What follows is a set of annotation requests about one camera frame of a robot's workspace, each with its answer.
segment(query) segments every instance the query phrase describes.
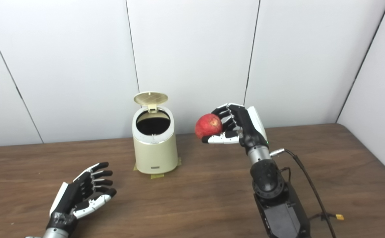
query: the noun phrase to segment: cream trash can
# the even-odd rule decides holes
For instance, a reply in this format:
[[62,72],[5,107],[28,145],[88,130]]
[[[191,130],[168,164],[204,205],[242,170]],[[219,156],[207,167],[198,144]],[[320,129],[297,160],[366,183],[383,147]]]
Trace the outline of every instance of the cream trash can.
[[150,175],[173,170],[178,164],[173,115],[160,106],[167,101],[167,95],[144,92],[137,94],[134,101],[143,106],[132,120],[137,169]]

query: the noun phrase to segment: black cable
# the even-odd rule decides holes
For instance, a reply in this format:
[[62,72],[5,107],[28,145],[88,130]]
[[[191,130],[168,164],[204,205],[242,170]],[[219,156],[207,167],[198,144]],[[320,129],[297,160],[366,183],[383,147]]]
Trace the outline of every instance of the black cable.
[[330,233],[332,235],[333,238],[336,238],[336,235],[335,235],[335,232],[333,230],[333,227],[332,227],[332,224],[330,223],[330,219],[329,219],[329,216],[328,216],[328,213],[326,212],[325,208],[324,208],[324,205],[322,203],[322,200],[315,188],[315,185],[313,184],[312,182],[312,179],[310,178],[309,174],[307,173],[304,165],[301,163],[300,159],[298,158],[297,155],[295,155],[293,152],[285,149],[285,152],[287,152],[288,154],[290,154],[292,156],[292,158],[295,160],[295,162],[298,164],[298,166],[300,167],[300,169],[303,171],[304,175],[306,176],[307,178],[307,181],[309,181],[309,184],[310,184],[310,187],[312,187],[312,190],[313,192],[315,193],[315,196],[316,198],[318,199],[318,202],[319,202],[319,205],[321,206],[321,209],[322,209],[322,212],[326,218],[326,223],[327,223],[327,226],[329,227],[329,230],[330,230]]

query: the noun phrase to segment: lid hinge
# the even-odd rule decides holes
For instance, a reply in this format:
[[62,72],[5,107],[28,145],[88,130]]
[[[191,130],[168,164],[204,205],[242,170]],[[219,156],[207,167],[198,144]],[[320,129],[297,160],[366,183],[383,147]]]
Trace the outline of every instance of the lid hinge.
[[157,105],[156,104],[148,105],[147,111],[149,113],[157,113]]

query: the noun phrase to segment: apple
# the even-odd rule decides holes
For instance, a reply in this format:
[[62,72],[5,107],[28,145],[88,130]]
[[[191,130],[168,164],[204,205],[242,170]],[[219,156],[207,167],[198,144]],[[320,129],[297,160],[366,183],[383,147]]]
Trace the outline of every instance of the apple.
[[222,122],[215,114],[206,114],[198,119],[195,124],[195,134],[199,139],[205,136],[220,134],[222,132]]

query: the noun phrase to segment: robot finger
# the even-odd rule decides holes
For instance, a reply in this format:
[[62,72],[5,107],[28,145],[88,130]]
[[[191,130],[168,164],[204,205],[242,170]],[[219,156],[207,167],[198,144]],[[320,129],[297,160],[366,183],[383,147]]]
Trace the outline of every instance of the robot finger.
[[239,135],[237,131],[226,131],[222,134],[202,137],[201,141],[210,144],[234,144],[238,143]]
[[97,164],[94,164],[93,166],[90,166],[88,167],[87,169],[85,169],[80,175],[78,175],[78,177],[76,177],[73,181],[75,182],[75,180],[77,180],[79,177],[81,177],[81,175],[83,175],[84,173],[90,173],[92,174],[93,172],[96,172],[97,170],[99,169],[104,169],[104,168],[107,168],[109,166],[109,162],[100,162],[100,163],[97,163]]
[[95,173],[92,173],[93,179],[98,179],[104,176],[112,176],[113,172],[111,170],[102,170]]
[[84,170],[78,177],[76,177],[73,182],[78,183],[80,185],[84,185],[85,183],[91,182],[91,173],[87,170]]
[[94,186],[94,191],[96,191],[96,192],[106,193],[108,190],[109,190],[108,187]]
[[215,115],[219,115],[219,114],[221,114],[222,112],[228,110],[227,107],[226,107],[227,105],[228,105],[227,103],[226,103],[226,104],[223,104],[223,105],[217,107],[217,108],[216,108],[215,110],[213,110],[211,113],[212,113],[212,114],[215,114]]
[[85,217],[93,212],[95,212],[97,209],[102,207],[104,204],[109,202],[112,197],[116,195],[116,190],[114,188],[110,188],[106,190],[102,195],[96,196],[93,199],[90,199],[88,201],[81,202],[77,204],[75,207],[75,211],[73,212],[73,215],[77,219],[81,219],[82,217]]
[[235,128],[236,127],[235,121],[231,117],[228,120],[226,120],[226,122],[223,122],[222,131],[231,131],[233,129],[230,127],[232,124],[234,124],[233,128]]
[[94,164],[93,166],[89,167],[88,169],[91,170],[91,172],[96,172],[99,169],[104,169],[109,167],[109,162],[100,162],[97,164]]
[[81,191],[82,192],[86,192],[86,191],[89,191],[89,190],[93,190],[94,186],[95,186],[95,184],[93,182],[90,182],[85,187],[81,188]]
[[82,199],[89,198],[94,193],[93,187],[82,192]]
[[222,120],[222,119],[224,119],[225,117],[231,116],[231,113],[230,113],[229,110],[226,110],[226,111],[224,111],[224,112],[222,112],[222,113],[219,113],[217,116],[219,117],[219,119]]
[[109,179],[94,179],[94,183],[96,185],[106,185],[106,186],[113,185],[113,181]]

